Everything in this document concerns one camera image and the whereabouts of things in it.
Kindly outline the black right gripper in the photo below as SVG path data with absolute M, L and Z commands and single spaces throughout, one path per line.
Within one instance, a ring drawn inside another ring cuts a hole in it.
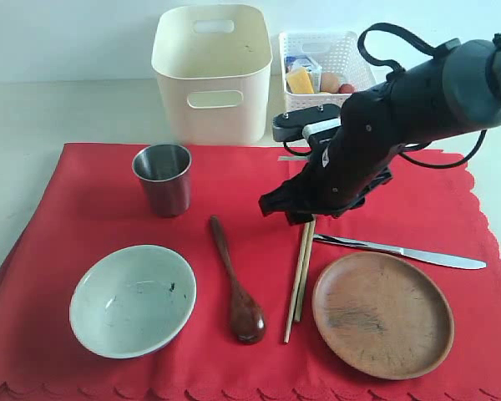
M 395 155 L 395 127 L 384 95 L 353 94 L 340 120 L 317 164 L 260 197 L 263 216 L 285 212 L 289 225 L 296 226 L 314 221 L 315 214 L 345 209 Z

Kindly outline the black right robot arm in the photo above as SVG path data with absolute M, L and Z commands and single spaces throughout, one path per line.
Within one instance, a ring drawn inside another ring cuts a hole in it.
M 343 104 L 276 116 L 275 141 L 305 140 L 310 150 L 299 174 L 260 198 L 261 212 L 282 212 L 293 225 L 338 217 L 391 179 L 394 157 L 500 125 L 501 40 L 447 42 L 427 62 Z

